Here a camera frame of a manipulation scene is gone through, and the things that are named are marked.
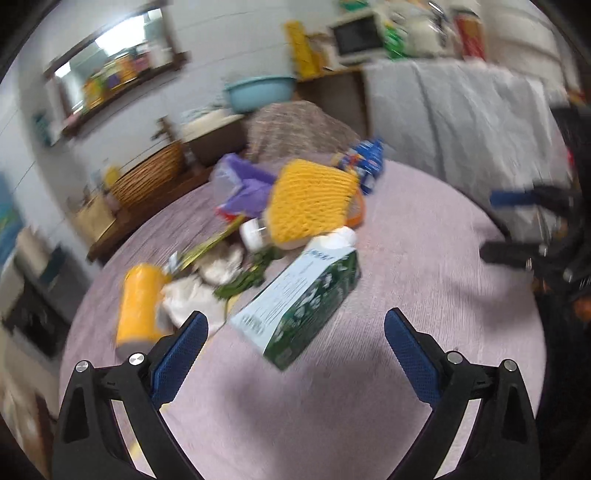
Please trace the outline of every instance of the white sheet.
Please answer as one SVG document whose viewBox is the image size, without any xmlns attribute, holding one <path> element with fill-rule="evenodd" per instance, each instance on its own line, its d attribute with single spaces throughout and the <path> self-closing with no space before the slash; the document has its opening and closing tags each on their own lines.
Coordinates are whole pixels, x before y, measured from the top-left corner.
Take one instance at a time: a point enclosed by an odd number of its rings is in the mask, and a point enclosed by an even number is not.
<svg viewBox="0 0 591 480">
<path fill-rule="evenodd" d="M 493 189 L 566 183 L 566 147 L 539 81 L 456 60 L 383 60 L 368 65 L 365 77 L 385 158 L 440 178 L 481 206 Z M 537 209 L 495 214 L 514 238 L 542 238 Z M 544 217 L 552 227 L 552 216 Z"/>
</svg>

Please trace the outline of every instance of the metal screw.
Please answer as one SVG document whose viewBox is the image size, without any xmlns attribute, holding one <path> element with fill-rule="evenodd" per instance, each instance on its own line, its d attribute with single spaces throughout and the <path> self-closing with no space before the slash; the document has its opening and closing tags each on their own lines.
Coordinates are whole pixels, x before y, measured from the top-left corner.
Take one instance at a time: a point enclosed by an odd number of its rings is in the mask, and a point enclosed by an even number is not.
<svg viewBox="0 0 591 480">
<path fill-rule="evenodd" d="M 82 362 L 78 362 L 76 364 L 76 371 L 79 373 L 82 373 L 87 368 L 88 368 L 88 362 L 86 360 L 82 360 Z"/>
<path fill-rule="evenodd" d="M 503 362 L 503 367 L 505 367 L 509 372 L 514 372 L 517 370 L 517 364 L 513 360 L 505 360 Z"/>
<path fill-rule="evenodd" d="M 573 272 L 572 270 L 565 268 L 564 272 L 562 273 L 562 278 L 564 281 L 571 283 L 573 281 Z"/>
<path fill-rule="evenodd" d="M 454 364 L 454 365 L 461 364 L 463 360 L 464 360 L 464 357 L 462 357 L 461 353 L 449 352 L 447 354 L 447 361 L 450 362 L 451 364 Z"/>
<path fill-rule="evenodd" d="M 132 365 L 139 365 L 141 362 L 144 361 L 144 354 L 143 353 L 134 353 L 132 356 L 129 357 L 129 363 Z"/>
</svg>

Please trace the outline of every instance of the pink tablecloth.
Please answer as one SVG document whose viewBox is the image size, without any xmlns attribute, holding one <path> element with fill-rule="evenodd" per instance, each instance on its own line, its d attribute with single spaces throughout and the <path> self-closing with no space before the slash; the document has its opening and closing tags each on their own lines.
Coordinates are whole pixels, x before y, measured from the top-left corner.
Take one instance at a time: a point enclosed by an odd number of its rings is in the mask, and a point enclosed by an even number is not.
<svg viewBox="0 0 591 480">
<path fill-rule="evenodd" d="M 107 264 L 73 323 L 61 394 L 78 360 L 119 362 L 113 339 L 126 270 L 160 262 L 221 227 L 209 213 L 210 189 L 152 218 Z M 516 360 L 536 411 L 545 349 L 530 276 L 480 261 L 482 241 L 499 237 L 489 218 L 448 185 L 393 162 L 366 200 L 358 230 L 363 277 L 302 356 L 279 372 L 226 325 L 163 408 L 207 480 L 387 478 L 430 412 L 384 338 L 384 316 L 394 306 L 471 362 Z M 460 428 L 442 471 L 457 463 L 471 425 Z"/>
</svg>

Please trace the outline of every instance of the green and white carton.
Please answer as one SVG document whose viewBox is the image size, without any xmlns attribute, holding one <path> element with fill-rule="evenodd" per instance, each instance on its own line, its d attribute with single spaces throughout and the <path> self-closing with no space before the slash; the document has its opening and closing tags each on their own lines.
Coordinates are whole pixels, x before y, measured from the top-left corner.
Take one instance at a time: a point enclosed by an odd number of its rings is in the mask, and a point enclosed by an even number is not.
<svg viewBox="0 0 591 480">
<path fill-rule="evenodd" d="M 360 276 L 354 247 L 330 249 L 314 238 L 230 323 L 284 370 L 328 322 Z"/>
</svg>

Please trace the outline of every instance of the woven basket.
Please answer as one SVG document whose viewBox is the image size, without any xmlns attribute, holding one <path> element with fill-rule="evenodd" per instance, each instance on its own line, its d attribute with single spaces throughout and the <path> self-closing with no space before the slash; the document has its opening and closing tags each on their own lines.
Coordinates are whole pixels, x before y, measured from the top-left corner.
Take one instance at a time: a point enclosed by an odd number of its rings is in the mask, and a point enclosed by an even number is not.
<svg viewBox="0 0 591 480">
<path fill-rule="evenodd" d="M 173 142 L 129 170 L 113 184 L 111 193 L 122 207 L 129 209 L 178 177 L 182 169 L 183 149 L 180 142 Z"/>
</svg>

